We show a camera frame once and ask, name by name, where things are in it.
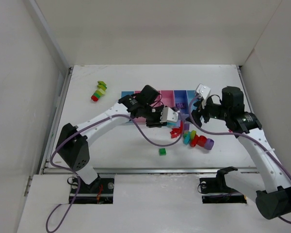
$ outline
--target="colorful sorting tray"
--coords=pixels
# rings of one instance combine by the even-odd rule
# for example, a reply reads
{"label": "colorful sorting tray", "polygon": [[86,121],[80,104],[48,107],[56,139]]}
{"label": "colorful sorting tray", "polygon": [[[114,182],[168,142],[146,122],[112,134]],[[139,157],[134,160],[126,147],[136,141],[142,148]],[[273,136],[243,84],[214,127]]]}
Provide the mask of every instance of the colorful sorting tray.
{"label": "colorful sorting tray", "polygon": [[[122,96],[132,95],[134,93],[139,93],[140,91],[122,91]],[[156,101],[160,100],[164,103],[164,105],[168,107],[176,107],[177,105],[181,107],[180,112],[184,114],[185,117],[189,116],[189,103],[194,98],[194,90],[162,90],[158,91],[161,93],[156,99]],[[154,103],[155,106],[160,106],[161,103]],[[138,123],[145,123],[146,119],[143,117],[139,117],[136,119]]]}

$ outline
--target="purple cylinder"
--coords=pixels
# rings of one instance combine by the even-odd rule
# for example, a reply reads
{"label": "purple cylinder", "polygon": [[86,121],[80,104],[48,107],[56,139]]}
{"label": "purple cylinder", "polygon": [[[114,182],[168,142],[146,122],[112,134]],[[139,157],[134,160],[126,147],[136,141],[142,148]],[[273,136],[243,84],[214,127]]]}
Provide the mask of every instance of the purple cylinder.
{"label": "purple cylinder", "polygon": [[190,130],[190,124],[184,124],[184,131]]}
{"label": "purple cylinder", "polygon": [[204,148],[206,150],[211,150],[212,147],[213,147],[213,145],[214,145],[214,141],[212,139],[208,138],[207,141],[206,141],[206,143],[205,143]]}

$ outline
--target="white enclosure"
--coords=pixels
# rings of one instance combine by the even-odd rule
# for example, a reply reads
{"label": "white enclosure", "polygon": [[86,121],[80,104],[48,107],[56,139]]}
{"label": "white enclosure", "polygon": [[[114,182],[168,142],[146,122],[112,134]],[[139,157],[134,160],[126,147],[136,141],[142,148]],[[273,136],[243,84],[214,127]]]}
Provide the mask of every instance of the white enclosure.
{"label": "white enclosure", "polygon": [[70,65],[242,65],[280,0],[37,3]]}
{"label": "white enclosure", "polygon": [[[113,64],[138,64],[140,66],[136,67],[141,71],[139,73],[132,67],[126,70],[115,66],[99,68],[104,67],[99,65]],[[182,71],[174,68],[145,69],[148,64],[167,64],[166,67],[191,64],[187,66],[191,68],[200,64],[215,66],[208,70],[192,71],[188,68]],[[82,82],[78,82],[76,76],[72,76],[75,79],[70,81],[70,76],[66,75],[68,66],[74,65],[77,65],[74,74],[78,73]],[[66,175],[50,174],[62,173],[62,170],[49,166],[49,157],[42,156],[47,154],[44,154],[45,149],[53,149],[51,140],[54,143],[57,137],[51,139],[49,132],[56,135],[55,125],[62,127],[70,121],[79,123],[92,118],[89,115],[103,111],[104,104],[108,107],[109,103],[114,103],[120,91],[125,88],[138,90],[138,86],[142,88],[148,84],[147,75],[155,71],[149,80],[151,85],[158,85],[157,89],[176,89],[178,86],[192,90],[198,82],[194,77],[196,73],[202,77],[199,78],[202,83],[215,90],[215,94],[220,94],[222,87],[231,84],[246,91],[247,110],[251,103],[268,141],[291,172],[291,0],[0,0],[0,232],[45,232],[50,210],[55,204],[67,201]],[[112,86],[117,72],[123,80],[132,83],[125,86],[121,80],[116,80]],[[185,75],[181,77],[183,83],[172,83],[176,82],[177,74]],[[105,102],[102,99],[97,108],[90,111],[90,97],[81,106],[78,101],[85,101],[86,92],[90,92],[91,87],[86,86],[86,81],[88,85],[94,85],[96,79],[107,80],[110,89],[104,97]],[[82,115],[73,113],[73,109]],[[209,129],[224,130],[224,124],[216,124],[209,125]],[[110,140],[116,138],[120,129],[115,129],[115,132]],[[162,133],[155,134],[153,130],[146,133],[153,133],[153,139],[167,140]],[[137,133],[130,134],[130,140],[133,139],[137,140]],[[170,157],[163,161],[154,155],[157,148],[145,147],[145,144],[140,146],[147,155],[145,160],[139,161],[132,154],[125,155],[124,152],[129,153],[129,148],[125,148],[124,152],[116,154],[120,162],[112,161],[111,154],[106,156],[107,159],[98,156],[96,162],[99,168],[213,170],[235,163],[254,170],[246,151],[237,148],[234,154],[228,154],[222,149],[226,143],[232,142],[220,141],[218,137],[216,143],[220,147],[208,154],[209,157],[199,152],[196,158],[184,147],[179,147],[186,159],[180,162],[173,149],[169,151]],[[103,139],[99,146],[99,151],[103,152]],[[46,167],[34,178],[33,190],[29,189],[25,206],[27,181],[36,173],[39,161],[46,162]],[[216,226],[222,227],[220,232],[224,233],[291,232],[291,226],[279,219],[264,220],[251,202],[247,206],[217,207],[191,201],[200,200],[195,189],[198,182],[195,181],[195,174],[155,179],[146,175],[117,176],[116,205],[99,206],[101,215],[95,221],[91,219],[97,212],[94,206],[74,205],[58,232],[83,233],[94,227],[103,232],[102,225],[97,225],[105,217],[125,216],[121,211],[125,207],[121,205],[131,205],[125,212],[128,215],[132,211],[131,221],[124,218],[121,218],[122,222],[114,221],[108,225],[109,232],[138,232],[141,217],[155,223],[153,228],[142,226],[145,232],[215,232]],[[157,196],[153,198],[149,195],[151,193]],[[53,227],[64,210],[62,207],[55,214]],[[223,217],[216,215],[226,213],[226,210],[234,212]],[[210,218],[218,220],[218,225],[208,221]],[[76,220],[84,225],[76,226]],[[123,222],[125,227],[119,229]]]}

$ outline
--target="cable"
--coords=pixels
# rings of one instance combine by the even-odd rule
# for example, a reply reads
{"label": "cable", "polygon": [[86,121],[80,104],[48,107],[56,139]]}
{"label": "cable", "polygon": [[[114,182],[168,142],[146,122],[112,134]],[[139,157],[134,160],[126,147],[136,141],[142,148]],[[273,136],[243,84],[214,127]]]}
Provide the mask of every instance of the cable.
{"label": "cable", "polygon": [[220,103],[221,103],[221,98],[220,98],[219,95],[211,95],[211,96],[209,96],[209,97],[206,99],[206,102],[207,102],[207,100],[208,100],[209,98],[211,98],[211,97],[213,97],[213,96],[217,96],[217,97],[219,98]]}
{"label": "cable", "polygon": [[[204,194],[204,193],[202,193],[201,191],[198,190],[199,187],[201,187],[200,184],[197,186],[197,191],[200,194]],[[228,197],[228,196],[232,196],[233,194],[240,194],[240,192],[225,193],[225,194],[220,194],[220,195],[211,195],[211,197],[215,197],[215,198]]]}
{"label": "cable", "polygon": [[[180,116],[180,118],[181,118],[181,121],[183,122],[183,124],[184,124],[184,118],[183,118],[183,116],[182,116],[182,114],[180,114],[179,113],[179,116]],[[112,115],[111,117],[125,117],[125,118],[127,118],[127,119],[129,119],[129,120],[131,120],[134,124],[135,124],[135,126],[137,127],[137,129],[139,130],[139,132],[141,133],[141,135],[149,142],[149,143],[151,143],[152,145],[154,145],[154,146],[157,146],[157,147],[169,147],[169,146],[172,146],[172,145],[174,145],[174,144],[176,144],[178,141],[180,141],[180,139],[182,138],[182,136],[183,136],[183,132],[184,132],[184,130],[182,130],[182,132],[181,132],[181,135],[180,135],[180,137],[175,141],[175,142],[172,142],[172,143],[170,143],[170,144],[166,144],[166,145],[160,145],[160,144],[157,144],[157,143],[155,143],[155,142],[152,142],[145,134],[144,134],[144,132],[142,132],[142,130],[141,130],[141,128],[139,127],[139,125],[136,123],[136,121],[133,119],[133,118],[131,118],[131,117],[129,117],[129,116],[127,116],[127,115],[123,115],[123,114],[115,114],[115,115]],[[55,155],[58,153],[58,151],[67,143],[67,142],[69,142],[72,138],[74,138],[75,136],[77,136],[77,135],[79,135],[80,133],[82,133],[82,132],[84,132],[84,131],[86,131],[86,130],[88,130],[88,129],[90,129],[90,128],[92,128],[92,127],[94,127],[94,126],[96,126],[96,125],[98,125],[98,124],[100,124],[100,123],[102,123],[102,122],[105,122],[105,121],[107,121],[107,120],[110,120],[110,118],[109,117],[107,117],[107,118],[104,118],[104,119],[102,119],[102,120],[99,120],[99,121],[97,121],[97,122],[95,122],[95,123],[93,123],[93,124],[91,124],[91,125],[89,125],[89,126],[87,126],[87,127],[85,127],[84,129],[81,129],[81,130],[79,130],[78,132],[76,132],[76,133],[74,133],[74,134],[72,134],[70,137],[68,137],[66,140],[64,140],[56,149],[55,149],[55,151],[53,152],[53,154],[51,155],[51,157],[50,157],[50,159],[49,159],[49,162],[50,162],[50,164],[53,166],[53,167],[56,167],[56,168],[61,168],[61,169],[64,169],[64,170],[67,170],[67,171],[70,171],[70,172],[72,172],[73,174],[75,174],[76,176],[77,176],[77,179],[78,179],[78,187],[77,187],[77,190],[76,190],[76,193],[75,193],[75,195],[73,196],[73,199],[71,200],[71,203],[69,204],[69,206],[68,206],[68,208],[67,208],[67,210],[66,210],[66,212],[65,212],[65,214],[64,214],[64,216],[63,216],[63,218],[61,219],[61,221],[59,222],[59,224],[58,224],[58,226],[53,230],[53,231],[50,231],[49,230],[49,219],[50,219],[50,217],[53,215],[53,213],[55,212],[55,210],[57,210],[57,208],[58,207],[60,207],[62,204],[59,204],[59,205],[57,205],[53,210],[52,210],[52,212],[50,213],[50,215],[48,216],[48,218],[47,218],[47,221],[46,221],[46,231],[47,231],[47,233],[54,233],[54,232],[56,232],[59,228],[60,228],[60,226],[61,226],[61,224],[63,223],[63,221],[64,221],[64,219],[66,218],[66,215],[68,214],[68,212],[69,212],[69,210],[70,210],[70,208],[71,208],[71,206],[72,206],[72,204],[74,203],[74,201],[75,201],[75,199],[76,199],[76,197],[77,197],[77,194],[79,193],[79,191],[80,191],[80,187],[81,187],[81,179],[80,179],[80,177],[78,176],[78,174],[75,172],[75,171],[73,171],[71,168],[69,168],[69,167],[64,167],[64,166],[60,166],[60,165],[57,165],[57,164],[54,164],[54,162],[53,162],[53,159],[54,159],[54,157],[55,157]]]}
{"label": "cable", "polygon": [[70,186],[76,185],[76,184],[73,184],[73,183],[69,182],[69,179],[70,179],[70,178],[74,179],[74,176],[70,176],[70,177],[68,177],[68,179],[67,179],[67,183],[68,183]]}
{"label": "cable", "polygon": [[99,204],[99,200],[100,200],[100,195],[101,195],[101,193],[102,193],[102,190],[103,190],[103,186],[102,186],[102,184],[99,186],[99,192],[98,192],[98,194],[97,194],[97,196],[96,196],[96,198],[97,198],[97,204]]}
{"label": "cable", "polygon": [[[195,101],[195,100],[197,100],[197,99],[200,99],[201,98],[201,96],[200,95],[198,95],[198,96],[196,96],[196,97],[194,97],[192,100],[191,100],[191,102],[190,102],[190,104],[189,104],[189,109],[191,109],[191,105],[192,105],[192,103]],[[287,177],[290,179],[290,181],[291,181],[291,174],[285,169],[285,167],[283,167],[282,166],[282,164],[277,160],[277,159],[275,159],[275,157],[273,157],[273,155],[259,142],[259,141],[257,141],[257,140],[255,140],[254,138],[252,138],[252,137],[250,137],[250,136],[248,136],[248,135],[245,135],[245,134],[242,134],[242,133],[235,133],[235,132],[229,132],[229,133],[213,133],[213,132],[209,132],[209,131],[207,131],[207,130],[204,130],[204,129],[202,129],[201,127],[199,127],[197,124],[196,124],[196,122],[194,121],[194,119],[193,119],[193,116],[192,116],[192,113],[191,112],[189,112],[189,116],[190,116],[190,119],[191,119],[191,121],[192,121],[192,123],[193,123],[193,125],[195,125],[201,132],[203,132],[203,133],[207,133],[207,134],[210,134],[210,135],[235,135],[235,136],[240,136],[240,137],[245,137],[245,138],[247,138],[247,139],[249,139],[249,140],[251,140],[251,141],[253,141],[254,143],[256,143],[262,150],[264,150],[265,151],[265,153],[271,158],[271,160],[273,160],[273,162],[278,166],[278,167],[280,167],[280,169],[287,175]],[[288,221],[288,220],[286,220],[286,219],[284,219],[283,217],[279,217],[281,220],[283,220],[284,222],[287,222],[287,223],[289,223],[289,224],[291,224],[291,221]]]}
{"label": "cable", "polygon": [[162,94],[159,94],[159,96],[161,96],[161,99],[160,99],[160,100],[157,100],[157,101],[154,101],[154,103],[155,103],[155,102],[157,102],[157,103],[154,104],[154,105],[152,106],[152,108],[153,108],[155,105],[157,105],[159,102],[162,103],[162,105],[164,105],[164,103],[162,102],[163,95],[162,95]]}

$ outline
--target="white panel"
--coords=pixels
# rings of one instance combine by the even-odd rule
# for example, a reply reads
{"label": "white panel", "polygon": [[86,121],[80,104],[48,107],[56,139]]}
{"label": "white panel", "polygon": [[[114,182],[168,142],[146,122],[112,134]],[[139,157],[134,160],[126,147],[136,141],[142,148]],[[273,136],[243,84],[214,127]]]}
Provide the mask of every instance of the white panel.
{"label": "white panel", "polygon": [[291,0],[282,1],[242,73],[268,140],[291,171]]}
{"label": "white panel", "polygon": [[280,0],[38,0],[71,65],[242,65]]}
{"label": "white panel", "polygon": [[69,69],[69,63],[61,51],[54,33],[51,31],[39,6],[35,0],[23,0],[23,2],[26,5],[28,13],[31,15],[44,43],[46,44],[48,51],[60,69],[61,74],[66,75],[67,70]]}
{"label": "white panel", "polygon": [[[98,80],[103,80],[108,89],[106,95],[95,103],[90,98],[97,89]],[[77,125],[98,116],[118,101],[121,91],[141,90],[146,84],[157,90],[195,90],[200,83],[211,87],[212,94],[219,95],[227,85],[243,89],[235,65],[74,66],[55,144],[65,124]],[[244,104],[249,111],[246,99]],[[213,132],[228,131],[225,122],[216,119],[203,127]],[[142,129],[157,143],[175,141],[171,139],[171,129],[167,127],[149,129],[143,125]],[[205,135],[199,130],[197,134]],[[199,146],[191,148],[179,141],[166,148],[166,156],[159,156],[158,147],[148,143],[134,125],[118,126],[90,147],[91,163],[99,168],[255,167],[248,152],[234,136],[205,136],[215,141],[211,151]],[[59,155],[55,156],[54,162],[65,165]]]}
{"label": "white panel", "polygon": [[[248,174],[253,180],[256,176]],[[51,210],[67,203],[68,177],[34,177],[17,233],[45,233]],[[280,219],[264,219],[251,201],[203,204],[194,174],[117,175],[114,184],[113,204],[73,205],[56,233],[291,233],[291,225]],[[67,207],[56,210],[50,219],[51,230]],[[285,217],[291,220],[291,214]]]}
{"label": "white panel", "polygon": [[15,232],[59,70],[21,0],[0,0],[0,233]]}

